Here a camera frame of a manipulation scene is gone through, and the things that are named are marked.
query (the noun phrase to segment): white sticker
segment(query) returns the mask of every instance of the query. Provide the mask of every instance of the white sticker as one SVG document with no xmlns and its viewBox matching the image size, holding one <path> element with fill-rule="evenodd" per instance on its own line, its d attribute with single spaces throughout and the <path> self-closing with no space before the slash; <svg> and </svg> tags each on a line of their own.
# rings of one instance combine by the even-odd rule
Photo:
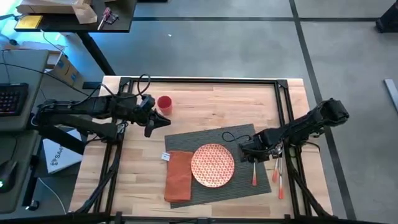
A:
<svg viewBox="0 0 398 224">
<path fill-rule="evenodd" d="M 162 159 L 165 161 L 169 161 L 170 160 L 170 154 L 167 152 L 163 152 L 162 153 Z"/>
</svg>

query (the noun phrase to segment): computer mouse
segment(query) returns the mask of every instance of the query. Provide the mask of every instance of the computer mouse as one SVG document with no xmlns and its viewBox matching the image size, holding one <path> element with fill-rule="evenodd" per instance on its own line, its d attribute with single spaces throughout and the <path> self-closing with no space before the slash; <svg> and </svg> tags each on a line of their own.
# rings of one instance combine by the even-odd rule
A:
<svg viewBox="0 0 398 224">
<path fill-rule="evenodd" d="M 8 160 L 0 165 L 0 193 L 10 191 L 17 176 L 17 161 Z"/>
</svg>

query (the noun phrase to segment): placemat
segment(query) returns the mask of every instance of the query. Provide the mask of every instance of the placemat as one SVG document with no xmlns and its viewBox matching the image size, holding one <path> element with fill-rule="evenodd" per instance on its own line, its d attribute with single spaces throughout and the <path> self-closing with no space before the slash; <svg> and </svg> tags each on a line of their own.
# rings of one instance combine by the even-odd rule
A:
<svg viewBox="0 0 398 224">
<path fill-rule="evenodd" d="M 256 164 L 257 186 L 252 185 L 253 164 L 241 162 L 239 149 L 236 142 L 226 142 L 221 137 L 222 133 L 229 131 L 236 138 L 245 134 L 255 134 L 253 124 L 245 124 L 227 128 L 198 131 L 192 133 L 175 134 L 165 136 L 166 151 L 192 151 L 195 152 L 200 146 L 209 143 L 223 145 L 233 155 L 235 161 L 234 174 L 227 184 L 215 189 L 205 187 L 194 177 L 192 177 L 192 199 L 189 202 L 171 203 L 171 208 L 185 207 L 189 205 L 198 205 L 202 203 L 217 202 L 233 198 L 252 196 L 271 192 L 268 182 L 266 168 L 263 163 Z M 225 139 L 232 139 L 225 134 Z"/>
</svg>

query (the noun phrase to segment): wooden table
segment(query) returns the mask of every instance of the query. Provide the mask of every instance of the wooden table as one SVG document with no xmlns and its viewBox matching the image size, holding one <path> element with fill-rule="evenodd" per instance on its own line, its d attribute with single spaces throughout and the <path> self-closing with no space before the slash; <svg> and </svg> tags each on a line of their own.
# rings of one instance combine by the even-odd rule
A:
<svg viewBox="0 0 398 224">
<path fill-rule="evenodd" d="M 117 92 L 119 79 L 120 77 L 104 77 L 103 83 Z M 294 116 L 298 118 L 309 110 L 303 80 L 288 79 L 288 84 Z M 164 136 L 251 123 L 254 124 L 256 131 L 279 127 L 273 86 L 151 83 L 147 93 L 154 98 L 162 95 L 171 96 L 174 101 L 173 114 L 169 116 L 172 125 L 155 129 L 151 138 L 144 137 L 143 127 L 136 124 L 128 126 L 112 213 L 121 211 L 124 216 L 134 217 L 218 218 L 283 218 L 285 214 L 293 213 L 286 173 L 284 175 L 285 199 L 283 200 L 278 199 L 278 185 L 271 180 L 275 160 L 264 163 L 272 188 L 269 194 L 174 209 L 171 209 L 170 204 L 164 200 L 166 162 L 160 159 L 161 153 L 165 152 Z M 107 92 L 101 89 L 100 94 L 107 94 Z M 104 151 L 105 144 L 100 142 L 93 142 L 86 147 L 70 210 L 81 207 L 97 186 Z M 313 146 L 304 146 L 302 160 L 308 188 L 324 209 L 331 213 L 318 149 Z M 103 203 L 101 203 L 102 211 L 105 208 L 107 192 L 106 189 Z M 300 211 L 304 211 L 301 193 L 298 195 Z"/>
</svg>

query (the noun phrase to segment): keyboard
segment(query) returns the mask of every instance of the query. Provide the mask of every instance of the keyboard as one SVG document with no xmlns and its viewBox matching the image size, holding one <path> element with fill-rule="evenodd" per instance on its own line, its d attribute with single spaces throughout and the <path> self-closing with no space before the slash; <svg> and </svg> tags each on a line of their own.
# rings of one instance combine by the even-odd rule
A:
<svg viewBox="0 0 398 224">
<path fill-rule="evenodd" d="M 27 93 L 26 83 L 0 83 L 0 116 L 21 115 Z"/>
</svg>

